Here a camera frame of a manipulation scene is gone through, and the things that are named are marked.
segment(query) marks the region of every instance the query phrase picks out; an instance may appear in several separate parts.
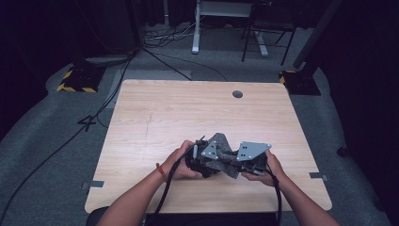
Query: forearm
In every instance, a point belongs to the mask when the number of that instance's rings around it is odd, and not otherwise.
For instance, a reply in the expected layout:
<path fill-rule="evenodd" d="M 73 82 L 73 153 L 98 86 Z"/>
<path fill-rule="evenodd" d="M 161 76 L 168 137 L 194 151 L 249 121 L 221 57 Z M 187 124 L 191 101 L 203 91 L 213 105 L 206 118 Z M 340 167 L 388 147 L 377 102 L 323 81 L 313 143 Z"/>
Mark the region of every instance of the forearm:
<path fill-rule="evenodd" d="M 158 170 L 130 188 L 106 210 L 98 225 L 138 225 L 153 194 L 164 183 Z"/>
<path fill-rule="evenodd" d="M 287 176 L 281 178 L 279 187 L 300 225 L 339 225 Z"/>

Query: hand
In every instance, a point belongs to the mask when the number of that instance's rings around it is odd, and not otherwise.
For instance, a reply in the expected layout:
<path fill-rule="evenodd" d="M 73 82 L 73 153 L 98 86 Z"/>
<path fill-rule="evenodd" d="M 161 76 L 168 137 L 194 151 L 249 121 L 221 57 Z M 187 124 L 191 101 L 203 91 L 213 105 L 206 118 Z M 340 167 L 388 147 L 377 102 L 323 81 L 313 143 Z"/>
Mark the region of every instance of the hand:
<path fill-rule="evenodd" d="M 185 153 L 185 151 L 193 146 L 194 142 L 186 140 L 179 149 L 176 149 L 173 153 L 170 154 L 168 159 L 162 164 L 162 169 L 165 174 L 169 176 L 170 169 L 173 164 Z M 183 179 L 183 178 L 202 178 L 202 174 L 196 171 L 191 170 L 186 164 L 184 158 L 180 161 L 179 167 L 173 174 L 173 179 Z"/>
<path fill-rule="evenodd" d="M 279 179 L 280 181 L 284 179 L 284 177 L 287 177 L 284 170 L 282 169 L 281 163 L 276 158 L 276 156 L 270 153 L 270 150 L 266 150 L 265 153 L 267 156 L 267 164 L 269 165 L 271 171 L 277 177 L 277 179 Z M 269 174 L 265 176 L 259 176 L 248 172 L 242 172 L 241 175 L 247 178 L 249 181 L 260 181 L 267 186 L 274 186 L 273 179 Z"/>

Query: person's left hand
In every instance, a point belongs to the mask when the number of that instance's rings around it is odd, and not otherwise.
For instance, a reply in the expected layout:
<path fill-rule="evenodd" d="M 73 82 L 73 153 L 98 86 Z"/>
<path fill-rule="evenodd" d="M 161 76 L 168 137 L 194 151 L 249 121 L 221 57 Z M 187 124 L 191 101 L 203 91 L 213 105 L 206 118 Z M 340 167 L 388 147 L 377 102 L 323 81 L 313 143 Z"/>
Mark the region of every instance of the person's left hand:
<path fill-rule="evenodd" d="M 164 170 L 165 174 L 169 176 L 170 169 L 172 168 L 173 164 L 185 153 L 185 151 L 190 147 L 193 146 L 194 142 L 185 140 L 182 146 L 176 149 L 167 160 L 162 164 L 162 169 Z M 186 164 L 184 158 L 180 161 L 179 167 L 173 174 L 173 179 L 183 179 L 183 178 L 202 178 L 202 174 L 197 171 L 191 170 Z"/>

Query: person's right hand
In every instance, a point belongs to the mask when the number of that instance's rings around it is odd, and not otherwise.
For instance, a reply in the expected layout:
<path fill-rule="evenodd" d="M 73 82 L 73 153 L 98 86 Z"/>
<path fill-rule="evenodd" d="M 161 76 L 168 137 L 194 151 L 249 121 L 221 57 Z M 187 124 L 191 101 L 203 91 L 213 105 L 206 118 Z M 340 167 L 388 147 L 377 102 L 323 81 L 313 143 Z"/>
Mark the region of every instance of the person's right hand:
<path fill-rule="evenodd" d="M 270 167 L 271 171 L 277 177 L 277 179 L 282 180 L 287 175 L 282 169 L 281 163 L 279 162 L 279 160 L 276 158 L 275 155 L 270 153 L 270 150 L 266 150 L 265 153 L 267 156 L 267 164 Z M 262 176 L 262 175 L 254 175 L 249 172 L 242 172 L 241 175 L 247 178 L 249 181 L 260 181 L 267 186 L 274 186 L 273 179 L 269 174 Z"/>

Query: white desk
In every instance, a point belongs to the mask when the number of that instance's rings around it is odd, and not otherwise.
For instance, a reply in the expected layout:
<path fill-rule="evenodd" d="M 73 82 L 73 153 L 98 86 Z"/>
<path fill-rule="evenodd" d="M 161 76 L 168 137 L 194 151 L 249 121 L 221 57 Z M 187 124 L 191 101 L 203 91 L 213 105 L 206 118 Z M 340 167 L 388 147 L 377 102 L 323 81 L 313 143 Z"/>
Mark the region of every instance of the white desk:
<path fill-rule="evenodd" d="M 197 0 L 196 8 L 196 29 L 194 32 L 192 53 L 200 52 L 200 16 L 227 16 L 227 17 L 249 17 L 251 3 L 231 3 L 231 2 L 208 2 Z M 262 38 L 262 33 L 255 33 L 259 48 L 263 57 L 269 56 Z"/>
<path fill-rule="evenodd" d="M 234 98 L 235 90 L 244 96 Z M 233 150 L 241 141 L 271 143 L 288 176 L 324 209 L 331 208 L 323 180 L 310 177 L 319 170 L 282 84 L 125 80 L 93 178 L 104 186 L 90 189 L 86 210 L 110 205 L 184 139 L 208 139 L 217 132 L 226 135 Z M 149 213 L 164 188 L 165 184 L 156 191 Z M 284 198 L 282 209 L 291 210 Z M 274 187 L 220 172 L 202 180 L 173 181 L 161 212 L 277 210 Z"/>

